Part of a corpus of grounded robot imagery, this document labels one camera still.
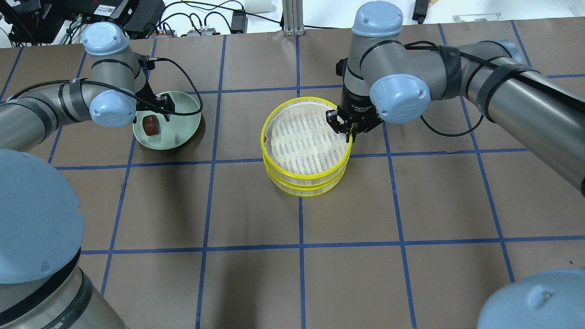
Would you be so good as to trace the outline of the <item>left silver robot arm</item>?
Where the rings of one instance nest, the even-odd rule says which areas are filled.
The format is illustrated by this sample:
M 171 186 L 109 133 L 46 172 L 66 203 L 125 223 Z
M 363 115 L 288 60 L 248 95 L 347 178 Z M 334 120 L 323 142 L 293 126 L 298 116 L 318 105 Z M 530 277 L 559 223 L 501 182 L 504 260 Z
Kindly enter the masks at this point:
M 1 327 L 125 329 L 123 319 L 80 268 L 85 233 L 80 201 L 64 176 L 29 153 L 60 127 L 92 120 L 124 127 L 138 111 L 175 114 L 155 95 L 149 60 L 122 29 L 94 23 L 81 38 L 89 79 L 27 87 L 1 106 Z

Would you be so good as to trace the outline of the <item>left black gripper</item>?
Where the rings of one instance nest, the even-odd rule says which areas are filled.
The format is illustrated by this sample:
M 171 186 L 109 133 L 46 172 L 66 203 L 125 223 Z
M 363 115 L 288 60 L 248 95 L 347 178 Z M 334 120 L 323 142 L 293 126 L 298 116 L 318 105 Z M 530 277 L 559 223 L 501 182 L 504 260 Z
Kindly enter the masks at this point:
M 152 111 L 162 114 L 167 122 L 170 121 L 170 115 L 176 114 L 176 107 L 169 92 L 155 94 L 151 87 L 143 87 L 136 96 L 142 100 L 137 100 L 136 111 Z

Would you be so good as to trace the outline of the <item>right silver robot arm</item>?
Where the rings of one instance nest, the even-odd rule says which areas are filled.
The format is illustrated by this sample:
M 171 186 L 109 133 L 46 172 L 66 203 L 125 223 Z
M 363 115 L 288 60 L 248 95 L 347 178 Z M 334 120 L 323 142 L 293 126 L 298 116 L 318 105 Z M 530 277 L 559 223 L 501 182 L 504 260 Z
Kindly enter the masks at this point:
M 488 121 L 584 192 L 584 98 L 522 62 L 509 40 L 463 46 L 400 40 L 403 13 L 386 1 L 357 10 L 349 56 L 336 66 L 342 100 L 330 127 L 347 140 L 382 122 L 421 117 L 431 101 L 464 96 Z

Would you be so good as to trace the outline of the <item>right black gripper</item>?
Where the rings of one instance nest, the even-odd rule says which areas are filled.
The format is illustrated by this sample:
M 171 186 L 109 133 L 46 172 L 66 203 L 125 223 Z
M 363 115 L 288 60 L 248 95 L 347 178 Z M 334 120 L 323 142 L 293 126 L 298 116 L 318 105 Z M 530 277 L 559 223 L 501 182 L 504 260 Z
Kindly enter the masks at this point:
M 335 133 L 349 136 L 349 143 L 355 143 L 356 136 L 368 133 L 383 121 L 370 96 L 357 95 L 342 88 L 342 98 L 335 110 L 327 110 L 325 118 Z

